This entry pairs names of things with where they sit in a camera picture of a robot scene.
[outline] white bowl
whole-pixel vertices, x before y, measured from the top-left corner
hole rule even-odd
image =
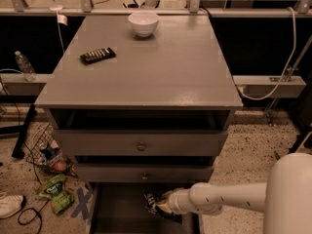
[[[134,12],[129,15],[128,20],[137,35],[147,37],[155,31],[159,17],[153,12]]]

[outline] white cable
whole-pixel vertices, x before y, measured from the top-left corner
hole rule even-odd
[[[248,98],[248,99],[252,99],[252,100],[262,100],[262,99],[265,99],[265,98],[269,98],[270,96],[273,95],[273,93],[277,90],[277,88],[280,86],[280,84],[281,84],[281,82],[282,82],[282,79],[283,79],[283,77],[284,77],[284,74],[285,74],[285,72],[286,72],[286,70],[287,70],[287,68],[288,68],[288,66],[289,66],[289,64],[290,64],[290,61],[291,61],[291,59],[292,59],[292,57],[293,57],[293,53],[294,53],[295,48],[296,48],[295,16],[294,16],[294,12],[293,12],[293,8],[292,8],[292,7],[288,7],[287,9],[290,10],[291,13],[292,13],[293,47],[292,47],[292,53],[291,53],[291,55],[290,55],[288,61],[286,62],[286,65],[285,65],[285,67],[284,67],[284,69],[283,69],[283,72],[282,72],[282,74],[281,74],[281,76],[280,76],[280,79],[279,79],[278,83],[275,85],[275,87],[273,88],[273,90],[272,90],[269,94],[267,94],[266,96],[264,96],[264,97],[249,97],[249,96],[246,96],[246,95],[244,94],[243,91],[241,91],[240,89],[238,89],[238,92],[239,92],[244,98]]]
[[[20,72],[20,71],[18,71],[18,70],[12,69],[12,68],[0,69],[0,72],[2,72],[2,71],[15,71],[15,72],[17,72],[17,73],[19,73],[19,74],[23,74],[23,72]]]
[[[62,43],[62,38],[61,38],[61,33],[60,33],[60,28],[59,28],[59,12],[58,11],[57,11],[57,24],[58,24],[58,37],[59,37],[59,40],[60,40],[62,53],[65,54],[65,49],[64,49],[64,45]]]

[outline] drawer knob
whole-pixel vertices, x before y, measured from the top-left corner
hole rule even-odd
[[[145,151],[145,144],[143,141],[141,141],[138,145],[137,145],[137,151]]]
[[[142,175],[142,179],[143,179],[143,180],[148,180],[147,173],[144,173],[144,174]]]

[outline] trash on floor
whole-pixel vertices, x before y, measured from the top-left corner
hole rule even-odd
[[[59,174],[45,181],[36,190],[36,194],[51,200],[52,211],[59,214],[74,202],[74,195],[65,190],[64,174]]]
[[[62,150],[53,139],[52,133],[53,127],[50,124],[39,129],[39,132],[33,137],[37,139],[32,140],[33,147],[27,157],[27,162],[36,165],[46,174],[77,176],[74,172],[73,162],[68,156],[63,155]]]

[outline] black wall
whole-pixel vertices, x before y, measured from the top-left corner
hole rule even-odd
[[[213,19],[214,30],[232,75],[280,75],[293,50],[293,20]],[[312,19],[296,19],[294,64],[312,35]],[[312,46],[299,64],[305,79],[312,72]]]
[[[63,45],[67,48],[83,17],[68,17],[60,24]],[[56,17],[0,17],[0,69],[19,70],[16,50],[29,58],[37,73],[52,73],[62,56]]]

